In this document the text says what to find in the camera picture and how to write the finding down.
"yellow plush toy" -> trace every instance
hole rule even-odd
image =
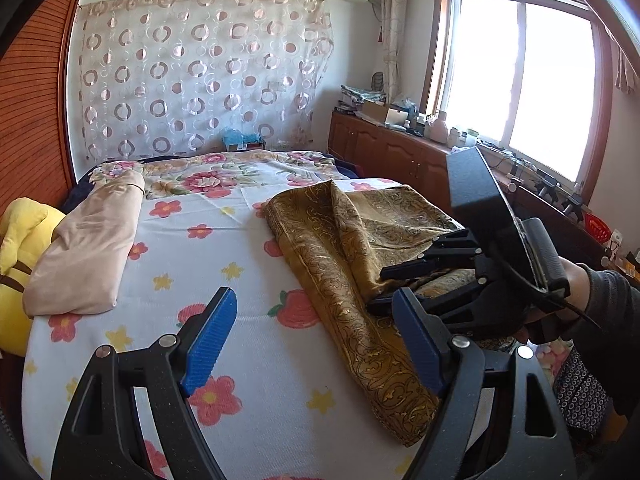
[[[0,219],[0,349],[6,352],[24,356],[27,351],[31,320],[22,310],[22,293],[64,217],[48,205],[17,198]]]

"window frame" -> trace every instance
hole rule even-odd
[[[532,3],[542,5],[556,10],[562,10],[591,22],[591,32],[593,36],[594,60],[595,60],[595,81],[593,96],[593,111],[591,115],[590,130],[588,133],[587,145],[584,150],[582,162],[580,164],[580,173],[577,182],[580,184],[580,195],[585,204],[588,205],[593,189],[595,188],[604,151],[607,145],[607,137],[609,135],[609,122],[611,115],[611,101],[613,94],[613,63],[611,57],[611,46],[609,35],[602,22],[597,18],[595,13],[589,10],[588,6],[582,0],[573,0],[579,2],[579,6],[572,6],[563,0],[515,0],[520,3],[518,5],[518,24],[524,17],[524,4]],[[441,104],[443,92],[448,88],[445,84],[450,79],[450,63],[449,57],[452,44],[452,23],[453,15],[456,12],[454,0],[435,0],[433,7],[433,23],[431,26],[431,41],[429,55],[427,58],[427,70],[424,79],[424,87],[422,90],[422,99],[420,100],[420,111],[422,113],[433,114],[437,107]],[[522,90],[522,73],[518,70],[518,66],[524,66],[524,49],[522,45],[526,40],[524,27],[519,27],[518,35],[519,54],[516,60],[516,76],[514,77],[511,89],[512,96],[517,95],[517,99],[511,100],[509,122],[513,122],[516,117],[518,104],[520,101],[520,91]],[[510,128],[506,127],[506,131],[513,131],[513,124]],[[513,148],[509,150],[531,160],[538,168],[552,176],[556,177],[559,182],[565,185],[570,183],[567,178],[558,174],[551,168],[539,163],[530,156],[527,156]]]

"human hand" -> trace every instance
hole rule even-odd
[[[568,303],[571,303],[575,308],[578,308],[579,310],[584,312],[587,309],[589,296],[591,294],[591,283],[589,282],[589,275],[587,274],[586,270],[584,270],[582,267],[577,266],[573,262],[570,262],[569,260],[560,258],[560,261],[562,263],[562,266],[564,267],[564,272],[566,273],[567,279],[569,281],[569,289],[571,291],[571,294],[564,299]],[[553,312],[552,314],[558,316],[565,322],[570,322],[578,319],[578,315],[568,308],[558,310],[556,312]],[[538,308],[533,308],[527,314],[525,324],[533,323],[549,315],[550,314],[542,312]],[[523,326],[513,336],[521,343],[526,344],[526,342],[529,340],[529,331],[527,330],[526,326]]]

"blue gripper pad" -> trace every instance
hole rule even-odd
[[[188,333],[186,338],[192,338],[187,351],[186,371],[180,381],[182,389],[188,397],[193,395],[196,388],[204,386],[209,379],[218,355],[222,350],[231,327],[236,320],[238,313],[238,300],[236,294],[230,288],[221,287],[213,299],[209,302],[202,314],[191,316],[185,323],[183,329],[191,329],[201,319],[194,320],[190,326],[190,321],[195,317],[207,316],[209,319],[204,322],[201,330],[197,334]]]
[[[422,314],[427,317],[426,319],[435,317],[434,321],[442,325],[439,318],[424,312],[422,305],[408,288],[401,288],[393,294],[391,310],[394,322],[409,351],[420,382],[441,397],[448,386],[440,364],[441,352],[429,335],[427,327],[418,317],[416,313],[418,308],[422,310]]]

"box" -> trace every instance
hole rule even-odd
[[[242,142],[241,144],[227,144],[225,148],[228,152],[248,152],[249,150],[263,150],[265,142]]]
[[[403,126],[409,116],[409,112],[393,110],[388,105],[379,105],[373,101],[364,101],[361,112],[379,123],[398,126]]]

